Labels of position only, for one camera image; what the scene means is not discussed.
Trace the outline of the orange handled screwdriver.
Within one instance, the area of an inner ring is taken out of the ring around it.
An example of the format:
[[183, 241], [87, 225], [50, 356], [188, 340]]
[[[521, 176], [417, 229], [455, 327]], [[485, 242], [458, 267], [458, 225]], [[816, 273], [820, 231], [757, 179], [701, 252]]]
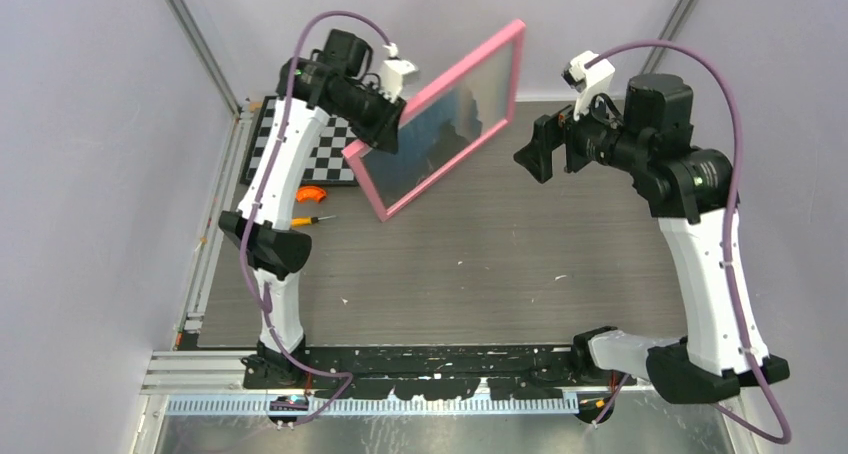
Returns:
[[291, 221], [291, 227], [292, 228], [298, 228], [298, 227], [316, 225], [316, 224], [319, 224], [321, 222], [331, 220], [331, 219], [334, 219], [334, 218], [335, 218], [335, 215], [298, 217], [298, 218], [294, 218]]

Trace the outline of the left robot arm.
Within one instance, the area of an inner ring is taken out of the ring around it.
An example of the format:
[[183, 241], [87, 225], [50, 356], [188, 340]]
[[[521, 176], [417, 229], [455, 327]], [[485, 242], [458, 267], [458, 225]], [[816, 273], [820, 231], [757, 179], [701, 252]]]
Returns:
[[348, 122], [354, 135], [394, 154], [406, 102], [400, 93], [416, 67], [387, 43], [387, 58], [371, 74], [374, 50], [362, 38], [331, 30], [321, 49], [294, 54], [280, 69], [271, 132], [258, 170], [238, 206], [221, 213], [218, 226], [237, 245], [242, 272], [258, 302], [262, 330], [255, 354], [244, 364], [265, 369], [284, 388], [307, 372], [300, 321], [299, 281], [311, 237], [293, 227], [296, 192], [307, 161], [330, 117]]

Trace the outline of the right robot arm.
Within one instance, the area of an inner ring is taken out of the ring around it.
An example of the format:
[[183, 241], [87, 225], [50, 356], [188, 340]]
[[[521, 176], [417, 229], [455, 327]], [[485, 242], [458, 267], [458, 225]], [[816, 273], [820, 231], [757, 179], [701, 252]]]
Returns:
[[692, 144], [691, 87], [676, 75], [638, 75], [618, 108], [605, 82], [567, 82], [578, 101], [537, 118], [515, 161], [540, 183], [552, 177], [557, 148], [569, 173], [597, 163], [629, 174], [671, 252], [687, 327], [678, 339], [612, 326], [578, 334], [569, 357], [574, 377], [591, 385], [610, 371], [629, 374], [672, 404], [714, 404], [759, 382], [786, 380], [789, 363], [765, 346], [745, 285], [727, 284], [725, 254], [738, 250], [738, 217], [726, 207], [733, 168], [722, 152]]

